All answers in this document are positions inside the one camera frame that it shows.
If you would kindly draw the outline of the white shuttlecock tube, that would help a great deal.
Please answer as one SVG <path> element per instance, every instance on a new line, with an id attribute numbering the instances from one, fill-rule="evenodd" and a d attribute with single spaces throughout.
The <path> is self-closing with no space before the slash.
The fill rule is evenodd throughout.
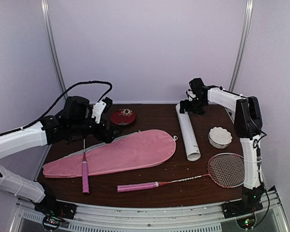
<path id="1" fill-rule="evenodd" d="M 193 126 L 191 124 L 189 115 L 187 112 L 180 113 L 180 104 L 175 107 L 181 134 L 185 146 L 185 152 L 188 161 L 197 161 L 201 157 L 199 146 L 195 137 Z"/>

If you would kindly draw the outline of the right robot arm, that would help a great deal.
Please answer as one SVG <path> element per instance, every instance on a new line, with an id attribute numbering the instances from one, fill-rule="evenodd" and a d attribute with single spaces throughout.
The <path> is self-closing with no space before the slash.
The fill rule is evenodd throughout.
<path id="1" fill-rule="evenodd" d="M 189 82 L 189 86 L 186 91 L 188 98 L 180 101 L 175 107 L 187 159 L 196 161 L 201 156 L 189 113 L 204 115 L 204 107 L 209 103 L 232 111 L 234 132 L 240 139 L 245 165 L 243 199 L 239 201 L 238 209 L 241 213 L 249 213 L 265 192 L 261 176 L 260 141 L 267 134 L 261 129 L 262 118 L 258 99 L 227 91 L 223 87 L 206 86 L 201 78 L 194 78 Z"/>

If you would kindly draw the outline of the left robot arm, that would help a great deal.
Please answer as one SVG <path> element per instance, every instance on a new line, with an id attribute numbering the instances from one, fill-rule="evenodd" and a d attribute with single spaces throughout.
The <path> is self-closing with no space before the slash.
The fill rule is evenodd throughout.
<path id="1" fill-rule="evenodd" d="M 121 130 L 102 116 L 113 101 L 106 97 L 95 105 L 79 96 L 68 97 L 64 108 L 54 116 L 45 115 L 27 126 L 0 133 L 0 159 L 29 148 L 52 145 L 60 141 L 71 143 L 74 137 L 93 136 L 98 141 L 111 143 Z M 40 203 L 48 214 L 60 210 L 58 201 L 38 182 L 16 175 L 0 165 L 0 190 Z"/>

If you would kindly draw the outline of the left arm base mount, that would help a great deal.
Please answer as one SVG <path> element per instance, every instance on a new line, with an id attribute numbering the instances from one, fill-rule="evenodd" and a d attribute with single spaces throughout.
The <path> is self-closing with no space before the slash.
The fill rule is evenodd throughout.
<path id="1" fill-rule="evenodd" d="M 46 193 L 41 202 L 33 204 L 34 209 L 44 215 L 42 226 L 50 232 L 65 223 L 65 219 L 74 219 L 77 209 L 73 203 L 58 201 L 53 193 Z"/>

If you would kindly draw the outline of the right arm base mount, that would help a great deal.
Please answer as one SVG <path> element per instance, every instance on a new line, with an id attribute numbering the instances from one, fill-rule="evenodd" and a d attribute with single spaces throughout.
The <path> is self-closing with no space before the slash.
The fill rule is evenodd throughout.
<path id="1" fill-rule="evenodd" d="M 257 225 L 256 211 L 262 210 L 261 197 L 263 190 L 243 189 L 242 198 L 226 201 L 222 204 L 224 218 L 236 218 L 237 225 L 244 230 L 251 230 Z"/>

